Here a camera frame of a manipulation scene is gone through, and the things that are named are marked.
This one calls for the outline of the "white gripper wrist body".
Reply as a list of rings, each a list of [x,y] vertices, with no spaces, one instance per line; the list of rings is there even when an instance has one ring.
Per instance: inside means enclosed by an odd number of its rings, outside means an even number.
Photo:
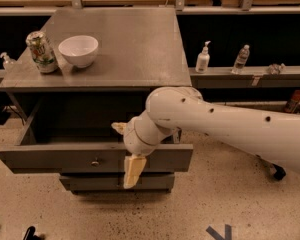
[[[167,137],[173,135],[175,129],[157,125],[146,111],[133,117],[124,129],[123,141],[126,149],[136,156],[150,155]]]

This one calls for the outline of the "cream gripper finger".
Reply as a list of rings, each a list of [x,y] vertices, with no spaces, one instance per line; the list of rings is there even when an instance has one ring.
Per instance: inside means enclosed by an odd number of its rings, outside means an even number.
[[[125,189],[130,189],[134,187],[142,171],[145,168],[147,159],[144,156],[126,156],[124,160],[124,183],[123,187]]]
[[[127,124],[125,122],[113,122],[111,127],[120,135],[123,135],[126,131]]]

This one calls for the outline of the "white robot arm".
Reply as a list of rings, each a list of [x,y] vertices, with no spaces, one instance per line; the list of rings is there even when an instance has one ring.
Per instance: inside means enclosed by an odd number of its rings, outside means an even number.
[[[146,157],[179,130],[204,133],[300,174],[300,115],[208,103],[193,87],[160,87],[145,110],[112,128],[130,154],[124,160],[126,189],[137,184]]]

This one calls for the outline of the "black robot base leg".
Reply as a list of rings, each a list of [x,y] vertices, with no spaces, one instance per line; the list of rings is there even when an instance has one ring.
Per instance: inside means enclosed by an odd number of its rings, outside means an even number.
[[[281,166],[268,162],[260,156],[258,156],[258,160],[263,166],[266,175],[270,180],[281,181],[285,178],[286,171]]]

